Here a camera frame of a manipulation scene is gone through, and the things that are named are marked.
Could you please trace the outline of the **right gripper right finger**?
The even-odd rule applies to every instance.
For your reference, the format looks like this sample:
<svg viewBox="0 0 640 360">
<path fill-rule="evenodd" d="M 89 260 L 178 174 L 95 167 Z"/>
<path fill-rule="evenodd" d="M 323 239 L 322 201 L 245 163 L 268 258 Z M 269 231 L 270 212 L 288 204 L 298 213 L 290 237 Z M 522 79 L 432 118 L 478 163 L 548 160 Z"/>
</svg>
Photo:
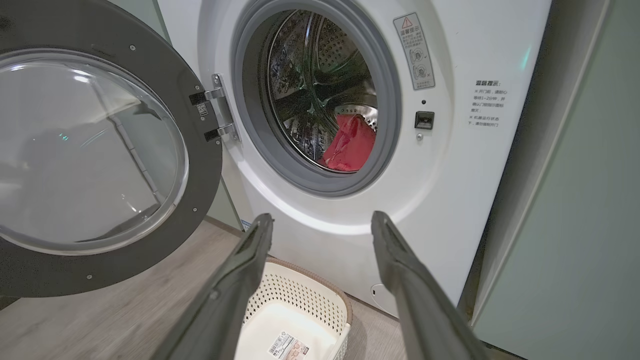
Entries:
<svg viewBox="0 0 640 360">
<path fill-rule="evenodd" d="M 487 360 L 434 276 L 420 262 L 388 214 L 375 210 L 371 233 L 382 284 L 393 294 L 409 360 Z"/>
</svg>

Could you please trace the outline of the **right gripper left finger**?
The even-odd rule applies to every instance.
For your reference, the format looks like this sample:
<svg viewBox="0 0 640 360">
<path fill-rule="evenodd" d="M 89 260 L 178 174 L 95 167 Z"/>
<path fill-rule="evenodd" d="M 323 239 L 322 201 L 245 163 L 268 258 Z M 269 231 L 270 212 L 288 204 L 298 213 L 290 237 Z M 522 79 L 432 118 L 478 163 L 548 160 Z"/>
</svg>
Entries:
<svg viewBox="0 0 640 360">
<path fill-rule="evenodd" d="M 154 360 L 233 360 L 249 299 L 261 284 L 274 219 L 258 215 L 153 354 Z"/>
</svg>

